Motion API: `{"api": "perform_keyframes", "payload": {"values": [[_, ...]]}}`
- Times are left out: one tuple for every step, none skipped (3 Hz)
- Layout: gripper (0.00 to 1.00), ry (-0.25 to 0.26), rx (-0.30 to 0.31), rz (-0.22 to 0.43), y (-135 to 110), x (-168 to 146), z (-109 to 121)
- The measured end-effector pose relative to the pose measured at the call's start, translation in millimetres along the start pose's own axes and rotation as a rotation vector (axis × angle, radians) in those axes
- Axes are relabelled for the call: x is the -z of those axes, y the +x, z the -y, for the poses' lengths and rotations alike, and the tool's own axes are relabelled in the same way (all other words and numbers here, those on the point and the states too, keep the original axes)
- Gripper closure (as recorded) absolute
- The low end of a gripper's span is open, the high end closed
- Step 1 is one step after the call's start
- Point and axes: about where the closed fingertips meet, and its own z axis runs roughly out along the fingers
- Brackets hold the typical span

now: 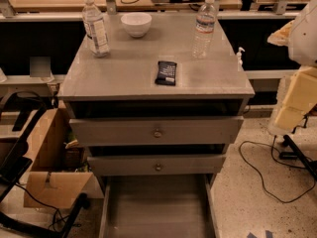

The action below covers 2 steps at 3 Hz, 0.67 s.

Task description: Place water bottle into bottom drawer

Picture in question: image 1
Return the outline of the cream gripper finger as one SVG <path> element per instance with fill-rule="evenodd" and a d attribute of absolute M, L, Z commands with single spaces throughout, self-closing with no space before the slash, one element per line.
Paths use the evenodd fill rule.
<path fill-rule="evenodd" d="M 279 129 L 291 131 L 316 105 L 317 68 L 302 66 L 291 77 L 273 124 Z"/>
<path fill-rule="evenodd" d="M 288 39 L 291 32 L 291 27 L 293 25 L 294 21 L 290 21 L 287 24 L 285 24 L 283 27 L 281 27 L 279 30 L 275 31 L 274 33 L 270 34 L 267 38 L 267 41 L 270 44 L 276 45 L 276 46 L 288 46 Z"/>

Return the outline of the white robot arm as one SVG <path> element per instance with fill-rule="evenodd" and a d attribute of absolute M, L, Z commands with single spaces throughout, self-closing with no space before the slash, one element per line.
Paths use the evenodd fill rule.
<path fill-rule="evenodd" d="M 267 41 L 286 46 L 300 68 L 279 85 L 277 104 L 268 125 L 272 135 L 290 133 L 317 105 L 317 0 L 311 0 L 294 20 L 272 33 Z"/>

